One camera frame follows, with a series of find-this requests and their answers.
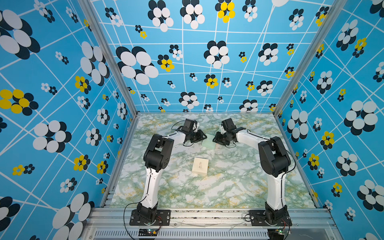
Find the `cream drawer jewelry box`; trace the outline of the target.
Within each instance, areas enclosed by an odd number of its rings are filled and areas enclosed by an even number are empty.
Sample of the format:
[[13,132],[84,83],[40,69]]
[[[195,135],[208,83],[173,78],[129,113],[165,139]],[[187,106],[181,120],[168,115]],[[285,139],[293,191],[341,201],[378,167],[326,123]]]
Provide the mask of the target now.
[[194,158],[192,173],[206,176],[208,174],[209,160],[203,158]]

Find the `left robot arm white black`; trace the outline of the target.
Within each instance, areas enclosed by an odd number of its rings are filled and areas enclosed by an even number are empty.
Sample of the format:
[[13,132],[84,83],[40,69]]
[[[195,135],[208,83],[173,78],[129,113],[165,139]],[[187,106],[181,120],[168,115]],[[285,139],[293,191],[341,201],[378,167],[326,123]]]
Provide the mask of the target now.
[[202,130],[176,131],[167,136],[154,134],[144,154],[146,183],[143,200],[137,205],[140,216],[153,222],[157,215],[158,190],[164,169],[168,166],[174,146],[187,141],[197,143],[207,138]]

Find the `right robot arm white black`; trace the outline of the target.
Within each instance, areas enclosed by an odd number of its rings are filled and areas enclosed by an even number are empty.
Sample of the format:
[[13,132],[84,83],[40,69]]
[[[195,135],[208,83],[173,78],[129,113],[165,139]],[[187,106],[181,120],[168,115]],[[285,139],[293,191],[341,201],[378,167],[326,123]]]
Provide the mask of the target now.
[[261,167],[268,177],[266,220],[273,225],[286,216],[288,210],[285,201],[285,180],[291,159],[282,140],[279,137],[257,136],[244,128],[239,128],[232,132],[217,132],[213,142],[223,146],[228,146],[230,142],[242,143],[258,149]]

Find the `mint jewelry box middle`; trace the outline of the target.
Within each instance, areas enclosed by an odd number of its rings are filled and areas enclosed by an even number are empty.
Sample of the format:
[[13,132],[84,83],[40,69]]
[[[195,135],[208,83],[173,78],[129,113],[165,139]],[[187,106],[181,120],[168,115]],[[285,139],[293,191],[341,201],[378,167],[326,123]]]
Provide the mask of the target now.
[[216,148],[216,143],[213,141],[213,138],[206,138],[203,140],[202,146],[209,149],[214,150]]

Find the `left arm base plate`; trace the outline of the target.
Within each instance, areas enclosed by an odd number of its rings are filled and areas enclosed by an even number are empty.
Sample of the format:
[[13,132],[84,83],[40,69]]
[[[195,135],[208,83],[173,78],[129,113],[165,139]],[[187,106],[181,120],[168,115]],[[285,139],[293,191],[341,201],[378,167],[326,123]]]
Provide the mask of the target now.
[[133,210],[130,226],[169,226],[171,219],[170,210],[156,210],[153,213],[140,213],[138,210]]

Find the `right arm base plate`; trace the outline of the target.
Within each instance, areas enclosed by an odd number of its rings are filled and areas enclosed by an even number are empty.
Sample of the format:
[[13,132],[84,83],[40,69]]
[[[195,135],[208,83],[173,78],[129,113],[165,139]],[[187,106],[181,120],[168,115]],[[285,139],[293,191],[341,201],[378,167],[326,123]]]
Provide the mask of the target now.
[[250,210],[252,226],[257,227],[291,227],[292,221],[288,212],[284,209],[271,210]]

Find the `aluminium front rail frame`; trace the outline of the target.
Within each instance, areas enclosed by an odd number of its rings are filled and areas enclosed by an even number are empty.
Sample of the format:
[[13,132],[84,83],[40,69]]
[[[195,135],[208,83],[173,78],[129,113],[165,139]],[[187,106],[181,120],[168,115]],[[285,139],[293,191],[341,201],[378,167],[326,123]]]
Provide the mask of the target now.
[[172,209],[169,225],[157,235],[139,231],[156,226],[130,226],[131,212],[97,208],[91,213],[83,240],[341,240],[330,211],[292,209],[292,226],[253,226],[249,209]]

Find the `left aluminium corner post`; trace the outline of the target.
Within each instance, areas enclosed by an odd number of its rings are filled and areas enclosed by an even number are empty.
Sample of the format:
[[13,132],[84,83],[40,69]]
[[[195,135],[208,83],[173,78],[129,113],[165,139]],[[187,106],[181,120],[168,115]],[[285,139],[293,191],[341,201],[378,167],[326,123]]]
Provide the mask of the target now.
[[107,39],[103,33],[102,26],[100,25],[99,21],[97,20],[96,12],[93,10],[93,6],[90,1],[86,0],[79,0],[79,4],[86,16],[86,19],[91,24],[91,28],[93,29],[93,33],[95,35],[95,38],[102,49],[102,52],[106,58],[106,61],[109,65],[109,68],[111,70],[111,73],[113,74],[118,88],[120,89],[124,99],[127,102],[127,105],[130,109],[131,114],[133,115],[133,118],[135,118],[138,114],[138,111],[135,107],[135,104],[130,97],[130,93],[128,91],[128,87],[122,77],[122,74],[118,68],[118,65],[114,59],[112,50],[110,49]]

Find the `aluminium corner post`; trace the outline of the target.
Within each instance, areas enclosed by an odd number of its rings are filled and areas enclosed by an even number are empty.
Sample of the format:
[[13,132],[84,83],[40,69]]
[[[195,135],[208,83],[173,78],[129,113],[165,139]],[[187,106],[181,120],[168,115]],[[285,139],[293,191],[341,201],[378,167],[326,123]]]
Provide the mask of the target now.
[[316,33],[314,39],[312,40],[309,48],[307,49],[306,53],[304,54],[302,60],[300,61],[300,64],[298,65],[298,68],[296,69],[296,72],[293,76],[293,78],[290,80],[289,84],[287,85],[284,93],[282,94],[277,107],[274,111],[274,117],[277,118],[280,111],[283,109],[285,104],[288,102],[288,98],[290,94],[292,93],[293,88],[298,84],[301,77],[303,76],[305,70],[308,68],[309,64],[311,63],[318,47],[323,43],[325,37],[327,36],[328,32],[334,25],[336,19],[340,15],[340,12],[344,8],[345,4],[347,3],[347,0],[337,0],[334,1],[332,4],[330,11],[328,13],[328,16],[322,26],[319,28],[318,32]]
[[138,114],[138,111],[135,107],[135,104],[130,97],[130,93],[128,91],[128,87],[122,77],[122,74],[118,68],[118,65],[114,59],[112,50],[110,49],[107,39],[103,33],[102,26],[100,25],[99,21],[97,20],[96,12],[93,10],[93,6],[90,1],[86,0],[79,0],[79,4],[86,16],[86,19],[91,24],[91,28],[93,29],[93,33],[95,35],[95,38],[102,49],[102,52],[106,58],[106,61],[109,65],[109,68],[111,70],[111,73],[113,74],[118,88],[120,89],[124,99],[127,102],[127,105],[130,109],[131,114],[133,115],[133,118],[135,118]]

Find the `right aluminium corner post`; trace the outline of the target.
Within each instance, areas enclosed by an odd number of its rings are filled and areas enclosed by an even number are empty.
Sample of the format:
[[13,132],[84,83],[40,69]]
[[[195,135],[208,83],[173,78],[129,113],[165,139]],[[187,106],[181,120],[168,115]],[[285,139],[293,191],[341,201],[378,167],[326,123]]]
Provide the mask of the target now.
[[312,40],[309,48],[307,49],[306,53],[304,54],[302,60],[300,61],[300,64],[298,65],[298,68],[296,69],[296,72],[293,76],[293,78],[290,80],[289,84],[287,85],[284,93],[282,94],[277,107],[274,111],[274,117],[277,118],[280,111],[283,109],[285,104],[288,102],[288,98],[290,94],[292,93],[293,88],[298,84],[301,77],[303,76],[305,70],[308,68],[309,64],[311,63],[318,47],[323,43],[325,37],[327,36],[328,32],[334,25],[336,19],[340,15],[340,12],[344,8],[345,4],[347,3],[347,0],[337,0],[334,1],[332,4],[330,11],[328,13],[328,16],[322,26],[319,28],[318,32],[316,33],[314,39]]

